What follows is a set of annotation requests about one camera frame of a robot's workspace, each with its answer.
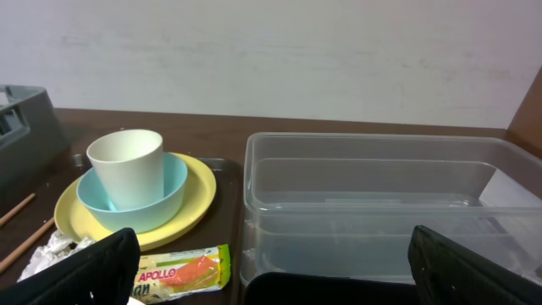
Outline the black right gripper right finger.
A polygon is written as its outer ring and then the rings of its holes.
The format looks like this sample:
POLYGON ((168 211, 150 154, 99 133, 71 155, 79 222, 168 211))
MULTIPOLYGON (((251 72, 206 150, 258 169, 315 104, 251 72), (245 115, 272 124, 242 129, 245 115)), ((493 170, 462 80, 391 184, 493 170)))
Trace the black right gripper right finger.
POLYGON ((430 228, 412 232, 408 261, 422 304, 541 305, 541 286, 430 228))

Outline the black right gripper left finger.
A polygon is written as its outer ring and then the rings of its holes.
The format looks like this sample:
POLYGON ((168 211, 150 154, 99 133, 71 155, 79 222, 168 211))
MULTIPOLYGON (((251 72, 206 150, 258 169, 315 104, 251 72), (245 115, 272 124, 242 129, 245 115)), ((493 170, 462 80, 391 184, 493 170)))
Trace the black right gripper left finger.
POLYGON ((1 291, 1 305, 125 305, 140 256, 136 233, 124 228, 1 291))

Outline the cream cup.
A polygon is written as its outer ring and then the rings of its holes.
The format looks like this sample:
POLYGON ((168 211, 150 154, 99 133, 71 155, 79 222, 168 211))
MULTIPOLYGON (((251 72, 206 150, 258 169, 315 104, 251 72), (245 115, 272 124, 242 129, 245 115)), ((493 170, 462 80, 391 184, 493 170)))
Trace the cream cup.
POLYGON ((163 138, 152 130, 121 130, 86 149, 99 180, 118 210, 143 208, 162 200, 163 138))

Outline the light blue bowl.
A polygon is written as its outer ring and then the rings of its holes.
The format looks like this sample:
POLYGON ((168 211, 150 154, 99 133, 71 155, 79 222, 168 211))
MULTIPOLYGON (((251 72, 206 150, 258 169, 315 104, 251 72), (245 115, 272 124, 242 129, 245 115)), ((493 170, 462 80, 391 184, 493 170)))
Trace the light blue bowl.
POLYGON ((115 208, 94 169, 88 170, 81 178, 76 189, 77 197, 107 230, 116 231, 127 227, 136 233, 154 230, 180 211, 189 173, 186 162, 179 155, 166 152, 163 161, 164 196, 145 207, 127 210, 115 208))

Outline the yellow plate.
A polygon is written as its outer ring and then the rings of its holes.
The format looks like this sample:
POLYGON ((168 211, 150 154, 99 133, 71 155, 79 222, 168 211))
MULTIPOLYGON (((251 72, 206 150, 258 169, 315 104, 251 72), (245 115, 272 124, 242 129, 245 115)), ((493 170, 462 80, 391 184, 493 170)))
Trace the yellow plate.
MULTIPOLYGON (((212 170, 197 158, 180 153, 177 156, 183 159, 188 168, 180 210, 166 224, 137 235, 142 251, 164 246, 186 234, 203 219, 214 199, 217 182, 212 170)), ((81 178, 73 181, 59 197, 54 209, 54 222, 76 243, 85 237, 99 241, 112 232, 100 225, 76 196, 80 181, 81 178)))

